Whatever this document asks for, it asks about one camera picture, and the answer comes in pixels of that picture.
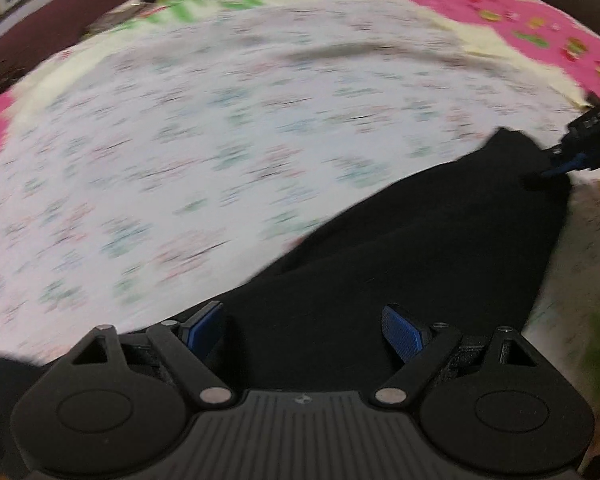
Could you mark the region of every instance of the ribbed black surface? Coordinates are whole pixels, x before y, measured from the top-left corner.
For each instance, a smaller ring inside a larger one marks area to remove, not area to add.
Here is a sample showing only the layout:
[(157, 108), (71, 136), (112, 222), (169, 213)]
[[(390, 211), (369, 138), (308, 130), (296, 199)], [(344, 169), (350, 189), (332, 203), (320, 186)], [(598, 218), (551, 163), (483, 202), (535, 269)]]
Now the ribbed black surface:
[(370, 408), (357, 393), (251, 392), (232, 410), (204, 413), (171, 455), (124, 480), (485, 478), (438, 455), (406, 415)]

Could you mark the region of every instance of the blue gripper pad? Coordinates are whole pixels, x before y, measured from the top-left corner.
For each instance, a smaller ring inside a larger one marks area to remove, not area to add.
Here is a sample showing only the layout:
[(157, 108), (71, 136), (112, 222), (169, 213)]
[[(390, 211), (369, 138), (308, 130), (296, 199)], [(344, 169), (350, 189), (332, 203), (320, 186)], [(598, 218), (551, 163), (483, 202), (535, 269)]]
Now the blue gripper pad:
[(222, 303), (211, 301), (181, 324), (180, 338), (202, 361), (222, 337), (225, 320)]
[(430, 339), (426, 327), (407, 319), (404, 311), (392, 304), (382, 310), (382, 335), (403, 362), (415, 357)]

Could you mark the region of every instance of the black cloth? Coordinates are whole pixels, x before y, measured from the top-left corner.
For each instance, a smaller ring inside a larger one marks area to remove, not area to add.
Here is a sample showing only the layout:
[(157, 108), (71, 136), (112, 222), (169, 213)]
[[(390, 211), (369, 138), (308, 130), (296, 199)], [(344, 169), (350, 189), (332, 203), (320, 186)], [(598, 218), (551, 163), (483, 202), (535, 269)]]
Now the black cloth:
[[(521, 184), (547, 165), (529, 138), (500, 130), (480, 150), (353, 206), (219, 296), (229, 318), (212, 369), (237, 390), (370, 392), (400, 364), (382, 339), (387, 303), (468, 335), (521, 330), (568, 210), (567, 177), (541, 191)], [(0, 391), (17, 382), (19, 395), (21, 366), (1, 362)], [(0, 392), (4, 438), (14, 396)]]

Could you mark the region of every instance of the black cloth corner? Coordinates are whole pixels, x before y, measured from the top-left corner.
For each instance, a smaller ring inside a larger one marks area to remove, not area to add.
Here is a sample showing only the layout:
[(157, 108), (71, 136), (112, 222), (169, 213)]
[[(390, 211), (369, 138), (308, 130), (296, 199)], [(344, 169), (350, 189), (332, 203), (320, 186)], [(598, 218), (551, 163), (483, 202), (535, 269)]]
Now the black cloth corner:
[[(542, 191), (521, 184), (547, 165), (529, 138), (499, 130), (353, 206), (218, 297), (229, 317), (213, 370), (237, 390), (369, 392), (399, 366), (380, 329), (387, 303), (468, 335), (521, 330), (568, 211), (567, 177)], [(13, 480), (24, 465), (5, 452), (10, 411), (39, 373), (0, 360), (0, 472)]]

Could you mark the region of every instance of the white patterned fabric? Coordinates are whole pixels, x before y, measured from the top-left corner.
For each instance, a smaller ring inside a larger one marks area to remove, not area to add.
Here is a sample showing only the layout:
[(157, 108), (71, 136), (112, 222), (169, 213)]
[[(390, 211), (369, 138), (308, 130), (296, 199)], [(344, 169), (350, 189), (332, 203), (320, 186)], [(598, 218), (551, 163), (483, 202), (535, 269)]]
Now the white patterned fabric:
[(498, 126), (549, 145), (577, 115), (397, 2), (157, 30), (0, 154), (0, 352), (48, 360), (96, 324), (164, 319)]

